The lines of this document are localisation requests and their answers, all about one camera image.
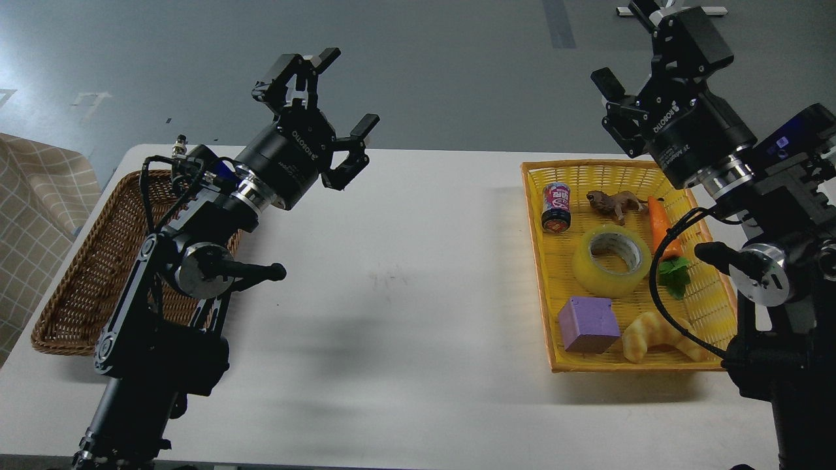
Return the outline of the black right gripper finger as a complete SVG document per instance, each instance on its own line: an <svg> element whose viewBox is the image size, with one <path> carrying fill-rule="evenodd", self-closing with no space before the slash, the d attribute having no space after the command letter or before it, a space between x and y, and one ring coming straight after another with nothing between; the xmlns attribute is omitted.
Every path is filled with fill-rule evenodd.
<svg viewBox="0 0 836 470"><path fill-rule="evenodd" d="M602 95L606 115L602 126L627 157L648 155L647 140L641 134L642 122L649 116L638 95L631 95L608 67L591 72L590 78Z"/></svg>
<svg viewBox="0 0 836 470"><path fill-rule="evenodd" d="M728 43L702 8L674 11L654 1L631 1L629 9L650 33L651 73L636 97L648 99L667 92L695 97L716 95L708 77L734 60Z"/></svg>

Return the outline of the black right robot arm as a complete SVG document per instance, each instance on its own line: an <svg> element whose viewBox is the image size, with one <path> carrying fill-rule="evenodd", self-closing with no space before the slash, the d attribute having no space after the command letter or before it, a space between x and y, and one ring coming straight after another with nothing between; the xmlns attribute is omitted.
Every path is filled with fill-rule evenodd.
<svg viewBox="0 0 836 470"><path fill-rule="evenodd" d="M702 185L712 208L687 211L662 247L688 227L731 217L740 249L699 243L696 258L737 289L737 331L720 358L744 398L773 408L779 467L834 468L835 211L819 185L834 178L834 115L812 104L759 142L708 77L733 53L702 8L633 1L652 38L651 73L629 95L610 69L592 72L602 125L629 157L648 154L672 187Z"/></svg>

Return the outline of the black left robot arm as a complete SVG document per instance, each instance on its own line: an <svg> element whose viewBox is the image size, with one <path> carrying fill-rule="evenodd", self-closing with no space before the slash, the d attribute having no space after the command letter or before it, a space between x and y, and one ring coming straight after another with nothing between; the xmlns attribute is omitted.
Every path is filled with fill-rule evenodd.
<svg viewBox="0 0 836 470"><path fill-rule="evenodd" d="M146 238L114 312L101 330L93 368L108 377L74 469L152 469L170 449L164 431L188 396L208 396L229 368L222 334L234 292L281 281L281 264L244 264L227 244L253 232L269 206L291 210L315 181L342 191L368 166L365 115L338 137L319 109L319 77L340 56L284 54L253 87L272 121L234 158L208 146L144 160L138 188Z"/></svg>

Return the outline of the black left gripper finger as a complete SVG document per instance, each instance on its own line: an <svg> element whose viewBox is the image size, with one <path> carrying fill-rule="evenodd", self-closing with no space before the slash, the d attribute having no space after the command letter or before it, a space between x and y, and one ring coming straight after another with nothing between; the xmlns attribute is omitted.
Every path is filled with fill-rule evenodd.
<svg viewBox="0 0 836 470"><path fill-rule="evenodd" d="M255 101L265 104L276 117L288 110L318 110L317 83L340 57L340 48L325 48L319 55L284 54L251 90Z"/></svg>
<svg viewBox="0 0 836 470"><path fill-rule="evenodd" d="M378 115L366 114L349 132L349 136L336 138L326 146L327 151L346 152L346 158L335 168L328 168L321 174L323 186L332 190L342 191L352 182L365 167L368 166L366 154L366 138L379 123Z"/></svg>

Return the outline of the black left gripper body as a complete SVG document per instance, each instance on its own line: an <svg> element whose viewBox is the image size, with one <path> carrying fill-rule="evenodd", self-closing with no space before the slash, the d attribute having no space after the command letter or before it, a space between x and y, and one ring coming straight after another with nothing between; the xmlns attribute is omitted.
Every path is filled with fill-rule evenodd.
<svg viewBox="0 0 836 470"><path fill-rule="evenodd" d="M336 132L320 110L285 107L236 157L276 195L272 205L293 206L330 167Z"/></svg>

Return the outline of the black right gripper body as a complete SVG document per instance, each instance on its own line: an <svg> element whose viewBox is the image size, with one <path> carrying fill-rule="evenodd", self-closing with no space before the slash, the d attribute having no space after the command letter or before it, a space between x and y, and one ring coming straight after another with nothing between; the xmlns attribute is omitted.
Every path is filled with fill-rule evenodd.
<svg viewBox="0 0 836 470"><path fill-rule="evenodd" d="M649 78L638 95L648 117L639 123L645 151L675 189L707 167L752 147L755 134L707 80Z"/></svg>

